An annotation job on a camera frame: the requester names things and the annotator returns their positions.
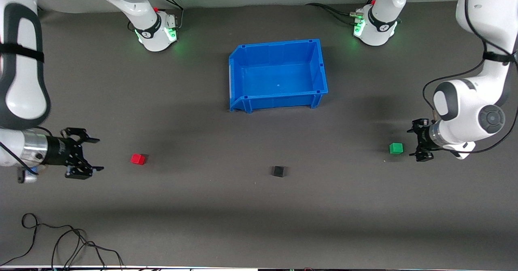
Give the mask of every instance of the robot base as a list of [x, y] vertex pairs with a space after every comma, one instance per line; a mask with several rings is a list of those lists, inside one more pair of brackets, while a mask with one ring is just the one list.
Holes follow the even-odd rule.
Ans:
[[[372, 5], [368, 4], [363, 8], [358, 8], [356, 12], [363, 13], [363, 15], [368, 15], [371, 8]], [[370, 23], [369, 19], [365, 17], [355, 26], [353, 35], [361, 39], [361, 41], [363, 41], [365, 44], [377, 47], [385, 44], [389, 38], [394, 35], [394, 29], [396, 26], [397, 22], [386, 32], [379, 32], [378, 29], [372, 23]]]
[[174, 15], [169, 15], [163, 11], [157, 12], [157, 15], [161, 18], [161, 26], [152, 38], [145, 38], [135, 31], [138, 41], [148, 51], [152, 52], [163, 51], [178, 39]]

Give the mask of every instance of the blue bin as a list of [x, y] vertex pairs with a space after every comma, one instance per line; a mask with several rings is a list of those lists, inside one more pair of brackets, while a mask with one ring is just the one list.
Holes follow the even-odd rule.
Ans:
[[309, 105], [327, 94], [318, 39], [242, 44], [228, 58], [230, 111]]

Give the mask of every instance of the cable connector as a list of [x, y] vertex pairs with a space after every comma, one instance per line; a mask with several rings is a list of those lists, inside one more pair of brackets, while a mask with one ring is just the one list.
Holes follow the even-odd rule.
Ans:
[[363, 19], [363, 13], [361, 12], [350, 12], [349, 16], [353, 18]]

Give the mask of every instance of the gray table surface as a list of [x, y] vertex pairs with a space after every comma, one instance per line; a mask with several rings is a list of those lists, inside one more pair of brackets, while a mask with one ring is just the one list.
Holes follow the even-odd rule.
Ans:
[[[411, 151], [410, 122], [431, 117], [424, 83], [482, 53], [453, 2], [409, 4], [401, 17], [373, 48], [316, 7], [189, 9], [179, 42], [150, 53], [122, 13], [43, 13], [44, 125], [85, 127], [101, 139], [85, 156], [106, 169], [78, 181], [51, 167], [20, 185], [1, 168], [1, 261], [27, 249], [20, 218], [34, 212], [85, 229], [127, 265], [518, 269], [518, 134], [464, 161], [388, 153], [391, 142]], [[306, 38], [322, 42], [329, 94], [318, 109], [228, 112], [238, 44]], [[509, 120], [517, 102], [504, 106]], [[130, 164], [133, 153], [148, 163]], [[273, 165], [289, 175], [272, 177]], [[61, 232], [42, 229], [13, 264], [50, 264]], [[58, 263], [73, 244], [63, 241]], [[76, 263], [98, 265], [92, 250]]]

